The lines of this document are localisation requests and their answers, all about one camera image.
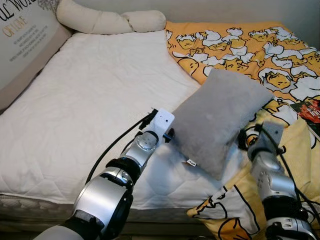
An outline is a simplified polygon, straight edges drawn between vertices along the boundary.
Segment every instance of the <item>black cable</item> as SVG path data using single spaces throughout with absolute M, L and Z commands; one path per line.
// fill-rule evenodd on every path
M 135 139 L 133 138 L 130 142 L 128 142 L 128 143 L 125 145 L 125 147 L 123 148 L 123 150 L 122 150 L 121 153 L 123 153 L 123 152 L 127 149 L 127 147 L 129 147 L 129 145 L 132 144 L 132 142 L 133 142 L 134 140 L 135 140 Z
M 143 121 L 147 120 L 149 117 L 153 116 L 154 115 L 154 112 L 151 112 L 150 114 L 148 114 L 147 116 L 145 116 L 144 118 L 140 119 L 138 122 L 136 122 L 132 127 L 130 127 L 127 131 L 125 131 L 123 134 L 121 134 L 121 136 L 119 136 L 116 140 L 113 141 L 113 143 L 111 143 L 105 150 L 104 152 L 101 154 L 101 156 L 98 158 L 98 160 L 95 162 L 95 164 L 93 165 L 93 167 L 91 168 L 91 171 L 85 181 L 85 184 L 87 184 L 96 168 L 98 167 L 99 163 L 102 161 L 102 159 L 104 158 L 104 156 L 110 151 L 110 149 L 113 148 L 114 145 L 116 145 L 117 142 L 119 142 L 125 135 L 127 135 L 130 131 L 132 131 L 136 126 L 138 126 L 140 123 L 142 123 Z
M 261 130 L 265 133 L 265 135 L 269 138 L 269 140 L 272 142 L 273 146 L 278 149 L 278 145 L 277 143 L 275 142 L 275 140 L 272 138 L 272 136 L 262 127 Z M 286 171 L 288 172 L 288 175 L 289 177 L 291 178 L 291 180 L 293 181 L 293 184 L 294 184 L 294 191 L 295 191 L 295 194 L 297 196 L 297 198 L 299 198 L 299 196 L 301 196 L 304 201 L 310 206 L 311 210 L 313 211 L 314 215 L 315 215 L 315 218 L 317 220 L 317 222 L 319 223 L 320 225 L 320 216 L 318 215 L 317 213 L 317 210 L 316 208 L 312 205 L 311 201 L 309 200 L 309 198 L 304 195 L 298 188 L 297 188 L 297 185 L 296 185 L 296 182 L 295 182 L 295 179 L 294 179 L 294 176 L 292 175 L 291 171 L 290 171 L 290 168 L 287 164 L 287 161 L 285 160 L 283 154 L 280 152 L 279 153 L 280 155 L 280 158 L 285 166 L 285 169 Z
M 298 192 L 299 192 L 300 196 L 303 198 L 303 200 L 309 205 L 309 207 L 313 211 L 314 217 L 320 226 L 320 216 L 318 215 L 316 208 L 313 206 L 310 199 L 306 195 L 304 195 L 299 189 L 298 189 Z

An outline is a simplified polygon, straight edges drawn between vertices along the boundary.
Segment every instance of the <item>white bolster pillow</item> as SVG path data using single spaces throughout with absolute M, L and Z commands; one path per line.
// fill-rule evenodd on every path
M 56 17 L 63 25 L 86 34 L 160 31 L 166 25 L 166 17 L 160 11 L 133 11 L 119 15 L 87 8 L 73 0 L 61 0 Z
M 129 11 L 121 14 L 125 17 L 135 32 L 144 33 L 165 29 L 166 17 L 157 10 Z

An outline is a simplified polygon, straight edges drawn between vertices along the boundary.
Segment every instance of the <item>yellow blanket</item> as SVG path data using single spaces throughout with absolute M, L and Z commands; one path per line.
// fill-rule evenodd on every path
M 284 157 L 297 187 L 320 213 L 320 142 L 288 106 L 320 100 L 320 52 L 278 22 L 167 22 L 166 40 L 171 56 L 200 84 L 212 68 L 226 69 L 245 74 L 273 92 L 275 98 L 246 127 L 246 142 L 250 145 L 258 137 L 252 128 L 256 123 L 268 120 L 284 125 L 280 143 Z M 263 238 L 266 219 L 250 168 L 249 162 L 219 192 L 187 212 L 204 222 L 217 239 Z M 310 214 L 308 220 L 319 229 L 314 216 Z

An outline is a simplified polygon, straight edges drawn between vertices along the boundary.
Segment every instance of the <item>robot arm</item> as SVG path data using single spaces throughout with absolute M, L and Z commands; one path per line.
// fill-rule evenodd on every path
M 295 183 L 286 176 L 276 157 L 283 127 L 265 122 L 261 128 L 267 133 L 260 131 L 258 140 L 248 149 L 248 156 L 267 220 L 266 237 L 268 240 L 316 240 L 307 222 L 308 214 L 296 194 Z
M 118 159 L 112 159 L 77 197 L 72 217 L 41 233 L 36 240 L 114 239 L 121 232 L 133 202 L 133 188 L 148 159 L 162 141 L 174 116 L 160 109 L 144 133 Z

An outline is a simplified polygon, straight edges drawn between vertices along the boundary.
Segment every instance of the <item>quilted mattress pad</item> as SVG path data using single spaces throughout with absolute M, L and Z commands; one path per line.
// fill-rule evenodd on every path
M 0 116 L 0 194 L 73 204 L 106 146 L 152 108 L 172 112 L 199 86 L 169 56 L 164 31 L 75 34 Z M 107 154 L 96 174 L 135 133 Z M 138 180 L 132 207 L 196 206 L 220 189 L 243 159 L 231 148 L 216 181 L 164 144 Z

